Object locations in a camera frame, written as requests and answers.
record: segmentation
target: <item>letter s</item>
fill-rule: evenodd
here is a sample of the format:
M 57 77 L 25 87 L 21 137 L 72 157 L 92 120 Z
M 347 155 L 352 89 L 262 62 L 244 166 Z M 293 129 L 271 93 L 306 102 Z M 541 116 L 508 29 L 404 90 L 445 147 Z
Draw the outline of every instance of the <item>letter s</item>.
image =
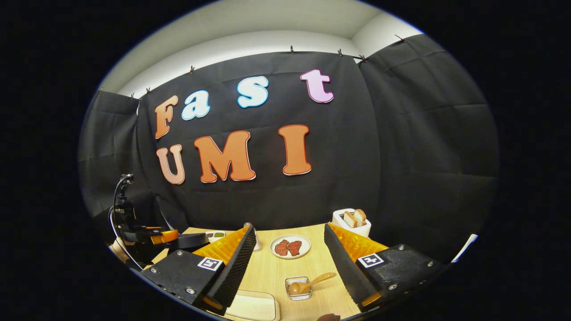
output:
M 238 84 L 238 104 L 242 108 L 257 107 L 268 99 L 266 87 L 270 84 L 264 76 L 250 77 L 242 80 Z

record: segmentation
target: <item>white plate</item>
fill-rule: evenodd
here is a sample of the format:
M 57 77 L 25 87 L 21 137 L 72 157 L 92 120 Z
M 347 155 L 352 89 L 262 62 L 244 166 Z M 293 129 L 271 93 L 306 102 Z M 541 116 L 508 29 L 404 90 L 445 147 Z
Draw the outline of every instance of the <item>white plate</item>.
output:
M 278 245 L 283 240 L 287 240 L 290 243 L 297 240 L 301 241 L 301 247 L 299 248 L 299 255 L 291 256 L 291 253 L 289 251 L 287 251 L 287 254 L 285 256 L 281 256 L 278 253 L 276 253 L 275 251 L 276 245 Z M 296 234 L 282 235 L 277 239 L 273 240 L 272 243 L 270 243 L 270 251 L 280 259 L 301 258 L 309 251 L 310 248 L 311 248 L 311 242 L 306 237 Z

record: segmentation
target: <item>letter m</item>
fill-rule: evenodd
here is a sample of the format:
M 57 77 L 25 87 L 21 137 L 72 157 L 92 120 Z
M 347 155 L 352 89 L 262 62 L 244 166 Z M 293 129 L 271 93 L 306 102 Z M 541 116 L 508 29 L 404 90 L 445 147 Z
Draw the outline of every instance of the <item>letter m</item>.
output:
M 232 165 L 232 180 L 251 180 L 256 178 L 256 173 L 250 168 L 250 160 L 248 159 L 248 145 L 250 133 L 245 130 L 234 131 L 228 135 L 224 151 L 220 149 L 210 136 L 200 137 L 194 141 L 194 146 L 200 154 L 200 164 L 202 165 L 202 176 L 200 180 L 203 183 L 214 183 L 218 177 L 212 172 L 212 169 L 220 176 L 222 180 L 228 177 L 228 170 Z

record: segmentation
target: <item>white wall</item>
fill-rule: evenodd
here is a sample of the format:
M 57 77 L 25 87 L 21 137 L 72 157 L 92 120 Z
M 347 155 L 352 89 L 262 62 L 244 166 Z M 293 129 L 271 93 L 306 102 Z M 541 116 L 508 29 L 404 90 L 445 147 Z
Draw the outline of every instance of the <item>white wall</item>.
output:
M 395 35 L 406 38 L 421 33 L 423 32 L 395 16 L 381 13 L 361 28 L 351 40 L 361 54 L 368 57 L 399 41 Z
M 346 38 L 306 31 L 274 30 L 231 35 L 203 42 L 169 56 L 126 83 L 117 93 L 141 97 L 146 89 L 156 88 L 184 73 L 194 66 L 199 69 L 213 63 L 247 55 L 289 51 L 321 51 L 359 56 L 362 52 Z
M 152 90 L 187 73 L 191 66 L 199 69 L 213 63 L 247 55 L 289 51 L 289 46 L 293 46 L 295 51 L 326 53 L 337 53 L 337 50 L 341 49 L 343 54 L 368 57 L 391 43 L 397 42 L 399 39 L 395 34 L 406 38 L 421 33 L 422 31 L 408 23 L 388 13 L 381 13 L 357 31 L 352 39 L 293 30 L 256 31 L 230 35 L 200 43 L 162 59 L 135 76 L 117 93 L 125 96 L 135 93 L 134 97 L 142 97 L 147 92 L 146 88 L 150 87 Z

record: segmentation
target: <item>wooden spoon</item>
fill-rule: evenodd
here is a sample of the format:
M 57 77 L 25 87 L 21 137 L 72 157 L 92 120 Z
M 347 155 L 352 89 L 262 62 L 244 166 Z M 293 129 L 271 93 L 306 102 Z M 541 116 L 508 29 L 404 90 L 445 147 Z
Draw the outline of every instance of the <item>wooden spoon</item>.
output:
M 309 293 L 309 288 L 312 285 L 314 285 L 315 283 L 319 283 L 321 281 L 325 281 L 327 279 L 331 279 L 335 275 L 337 275 L 337 274 L 336 273 L 325 273 L 325 274 L 321 274 L 320 276 L 318 276 L 317 278 L 315 278 L 313 281 L 311 281 L 309 283 L 294 282 L 289 286 L 289 295 L 307 294 L 307 293 Z

